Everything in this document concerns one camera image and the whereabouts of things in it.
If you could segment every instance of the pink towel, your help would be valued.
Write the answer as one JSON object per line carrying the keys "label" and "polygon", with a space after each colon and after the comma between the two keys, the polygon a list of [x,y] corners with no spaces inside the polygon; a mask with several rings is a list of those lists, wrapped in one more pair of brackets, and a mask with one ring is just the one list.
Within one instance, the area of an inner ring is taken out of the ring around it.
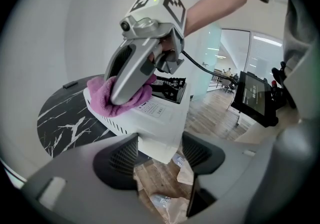
{"label": "pink towel", "polygon": [[123,112],[147,102],[152,94],[150,85],[155,82],[157,76],[152,74],[129,102],[123,105],[112,105],[110,102],[112,87],[116,81],[115,78],[114,76],[104,81],[103,77],[95,77],[86,83],[91,96],[90,107],[104,117],[116,117]]}

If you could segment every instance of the desk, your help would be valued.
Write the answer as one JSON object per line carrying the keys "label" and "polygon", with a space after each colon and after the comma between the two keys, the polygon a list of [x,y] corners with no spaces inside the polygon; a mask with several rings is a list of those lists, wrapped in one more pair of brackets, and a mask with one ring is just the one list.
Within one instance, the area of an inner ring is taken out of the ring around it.
{"label": "desk", "polygon": [[[37,132],[43,148],[51,157],[115,136],[87,109],[83,90],[93,77],[79,79],[78,84],[59,89],[43,105],[38,116]],[[136,165],[148,159],[139,151]]]}

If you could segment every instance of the round table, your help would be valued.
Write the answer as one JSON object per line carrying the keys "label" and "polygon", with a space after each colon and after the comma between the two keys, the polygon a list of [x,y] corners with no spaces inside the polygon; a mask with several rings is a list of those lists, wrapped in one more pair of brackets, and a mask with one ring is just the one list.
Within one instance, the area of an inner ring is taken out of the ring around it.
{"label": "round table", "polygon": [[[74,147],[116,136],[87,109],[83,90],[93,77],[79,79],[69,88],[62,87],[43,105],[37,132],[42,146],[51,157]],[[149,159],[139,151],[136,165]]]}

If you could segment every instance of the linear light fixture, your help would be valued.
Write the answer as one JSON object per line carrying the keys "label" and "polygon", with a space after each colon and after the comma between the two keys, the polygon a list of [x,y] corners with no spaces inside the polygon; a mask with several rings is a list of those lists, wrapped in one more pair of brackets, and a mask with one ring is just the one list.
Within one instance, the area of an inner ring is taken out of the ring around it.
{"label": "linear light fixture", "polygon": [[261,37],[257,37],[257,36],[253,36],[254,39],[258,39],[258,40],[262,40],[264,42],[270,43],[272,45],[276,45],[276,46],[282,46],[281,43],[267,39],[267,38],[261,38]]}
{"label": "linear light fixture", "polygon": [[220,58],[220,59],[226,58],[225,56],[222,56],[222,55],[216,55],[216,54],[215,54],[215,56],[216,56],[217,58]]}

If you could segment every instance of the white machine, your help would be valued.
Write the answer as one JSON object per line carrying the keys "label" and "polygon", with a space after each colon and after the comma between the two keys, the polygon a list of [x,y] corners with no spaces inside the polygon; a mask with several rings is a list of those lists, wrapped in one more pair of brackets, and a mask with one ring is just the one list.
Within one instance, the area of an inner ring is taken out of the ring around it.
{"label": "white machine", "polygon": [[[135,94],[157,68],[173,74],[183,63],[186,10],[181,0],[136,0],[120,24],[124,41],[116,50],[105,72],[105,80],[117,76],[111,101],[123,104]],[[160,39],[171,36],[175,51],[162,54]],[[153,53],[154,62],[148,60]],[[83,91],[88,110],[116,135],[138,133],[138,149],[167,164],[177,151],[184,131],[190,102],[186,84],[180,103],[152,96],[141,106],[114,118],[106,118],[90,107],[89,90]]]}
{"label": "white machine", "polygon": [[[135,2],[120,22],[124,42],[104,76],[117,76],[111,95],[113,104],[127,102],[155,69],[173,74],[182,63],[181,52],[188,57],[183,51],[185,15],[180,0]],[[159,42],[167,36],[172,37],[175,49],[164,54]],[[155,55],[153,62],[148,60],[151,53]],[[320,163],[319,92],[301,92],[308,90],[308,76],[317,74],[317,63],[319,57],[309,52],[288,77],[284,69],[272,70],[282,88],[287,89],[284,94],[279,91],[278,96],[271,93],[267,81],[252,74],[241,75],[239,88],[243,91],[238,89],[236,103],[252,117],[258,117],[258,122],[274,125],[278,120],[272,101],[288,94],[301,116],[299,124],[269,134],[260,145],[183,132],[188,89],[180,105],[152,97],[146,104],[112,119],[91,110],[85,90],[88,109],[118,136],[63,152],[30,177],[21,191],[50,223],[160,223],[137,197],[135,159],[139,149],[166,163],[182,140],[183,154],[194,172],[185,223],[265,223],[283,209],[292,214],[292,205],[306,203],[301,188],[318,186],[311,181],[318,176],[316,166]],[[257,85],[264,90],[257,92],[260,95],[256,98],[256,92],[248,89]]]}

